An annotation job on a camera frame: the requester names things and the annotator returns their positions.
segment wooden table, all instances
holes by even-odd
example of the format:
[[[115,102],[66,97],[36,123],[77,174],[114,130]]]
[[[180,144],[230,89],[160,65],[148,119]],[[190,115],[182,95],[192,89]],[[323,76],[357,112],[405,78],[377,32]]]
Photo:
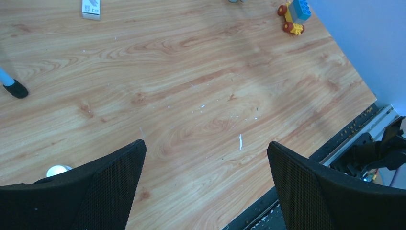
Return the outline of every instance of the wooden table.
[[[282,31],[282,0],[0,2],[0,185],[32,183],[142,138],[127,229],[220,229],[273,187],[265,149],[310,156],[375,101],[316,15]],[[239,150],[239,135],[242,149]]]

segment white cap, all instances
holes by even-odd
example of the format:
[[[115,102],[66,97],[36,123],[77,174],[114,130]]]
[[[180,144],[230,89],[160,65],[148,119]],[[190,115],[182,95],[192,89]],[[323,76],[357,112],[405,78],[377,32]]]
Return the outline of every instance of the white cap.
[[[48,169],[48,171],[46,172],[46,176],[47,177],[55,176],[55,175],[64,173],[71,169],[72,169],[71,167],[66,166],[66,165],[55,165],[55,166],[52,166],[50,169]]]

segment brown wheel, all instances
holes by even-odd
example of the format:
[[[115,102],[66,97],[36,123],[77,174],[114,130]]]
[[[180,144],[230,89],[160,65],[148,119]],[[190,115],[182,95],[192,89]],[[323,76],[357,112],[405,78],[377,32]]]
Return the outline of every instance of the brown wheel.
[[[290,22],[285,22],[282,27],[283,31],[290,33],[291,30],[293,29],[293,23]]]
[[[282,5],[282,6],[280,6],[279,9],[278,9],[278,15],[279,15],[279,16],[283,16],[283,15],[286,14],[287,11],[288,11],[288,7],[285,6],[285,5]]]

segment purple wire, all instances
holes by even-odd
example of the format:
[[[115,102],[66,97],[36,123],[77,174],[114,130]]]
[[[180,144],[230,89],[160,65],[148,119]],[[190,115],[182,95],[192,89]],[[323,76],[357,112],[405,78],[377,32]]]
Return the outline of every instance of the purple wire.
[[[395,184],[395,180],[396,180],[398,174],[399,174],[399,169],[396,169],[396,170],[395,170],[395,174],[394,174],[394,176],[393,176],[393,178],[392,178],[392,181],[391,181],[391,184],[389,185],[389,187],[393,187],[393,185]]]

